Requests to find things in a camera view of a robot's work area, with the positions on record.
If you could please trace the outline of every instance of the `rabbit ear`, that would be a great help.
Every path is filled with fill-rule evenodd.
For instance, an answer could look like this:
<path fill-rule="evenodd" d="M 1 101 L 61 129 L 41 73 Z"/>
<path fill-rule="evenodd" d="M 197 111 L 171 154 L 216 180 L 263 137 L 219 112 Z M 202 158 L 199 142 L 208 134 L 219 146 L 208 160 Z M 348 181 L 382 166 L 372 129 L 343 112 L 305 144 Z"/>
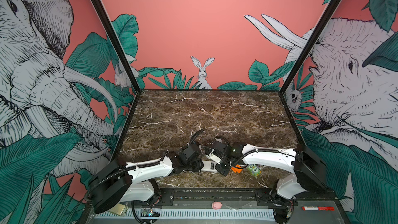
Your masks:
<path fill-rule="evenodd" d="M 197 66 L 198 68 L 202 68 L 202 64 L 200 63 L 200 61 L 198 59 L 196 59 L 195 57 L 191 56 L 192 62 L 195 66 Z"/>
<path fill-rule="evenodd" d="M 209 66 L 212 62 L 214 62 L 214 57 L 207 59 L 207 61 L 205 62 L 205 65 L 203 67 Z"/>

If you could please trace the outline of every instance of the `workstation enclosure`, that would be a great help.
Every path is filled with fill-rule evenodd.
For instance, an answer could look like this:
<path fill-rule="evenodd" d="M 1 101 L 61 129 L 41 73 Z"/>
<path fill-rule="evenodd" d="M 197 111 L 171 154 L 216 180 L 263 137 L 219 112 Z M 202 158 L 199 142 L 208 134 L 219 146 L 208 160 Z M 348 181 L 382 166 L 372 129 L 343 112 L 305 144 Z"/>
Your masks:
<path fill-rule="evenodd" d="M 327 165 L 323 200 L 342 223 L 397 223 L 398 0 L 3 0 L 1 11 L 1 224 L 86 223 L 93 175 L 201 128 L 203 144 L 305 144 Z M 286 175 L 156 181 L 250 204 Z"/>

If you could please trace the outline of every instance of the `red and white marker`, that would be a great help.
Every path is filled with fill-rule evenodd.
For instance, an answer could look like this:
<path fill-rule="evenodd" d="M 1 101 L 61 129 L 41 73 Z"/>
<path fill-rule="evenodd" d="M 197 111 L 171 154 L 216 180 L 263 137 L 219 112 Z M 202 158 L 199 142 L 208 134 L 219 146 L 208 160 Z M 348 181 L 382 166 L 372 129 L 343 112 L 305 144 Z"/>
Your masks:
<path fill-rule="evenodd" d="M 302 207 L 303 210 L 329 210 L 334 211 L 334 207 Z"/>

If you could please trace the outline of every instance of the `robotic arm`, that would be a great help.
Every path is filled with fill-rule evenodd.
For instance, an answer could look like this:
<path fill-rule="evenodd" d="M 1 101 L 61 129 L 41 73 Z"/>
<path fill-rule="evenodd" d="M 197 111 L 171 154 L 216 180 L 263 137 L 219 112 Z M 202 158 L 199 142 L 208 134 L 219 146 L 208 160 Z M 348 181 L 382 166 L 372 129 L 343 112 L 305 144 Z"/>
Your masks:
<path fill-rule="evenodd" d="M 107 211 L 125 201 L 153 205 L 161 198 L 153 178 L 187 171 L 219 172 L 227 176 L 238 164 L 258 164 L 291 172 L 265 196 L 271 202 L 289 201 L 303 191 L 325 192 L 326 165 L 308 147 L 298 145 L 296 149 L 271 149 L 242 143 L 231 146 L 222 137 L 216 137 L 211 147 L 202 147 L 195 138 L 203 130 L 196 132 L 187 146 L 175 152 L 166 151 L 158 159 L 139 163 L 125 163 L 119 158 L 113 160 L 90 181 L 86 201 L 92 201 L 95 213 Z M 202 149 L 212 161 L 202 160 Z"/>

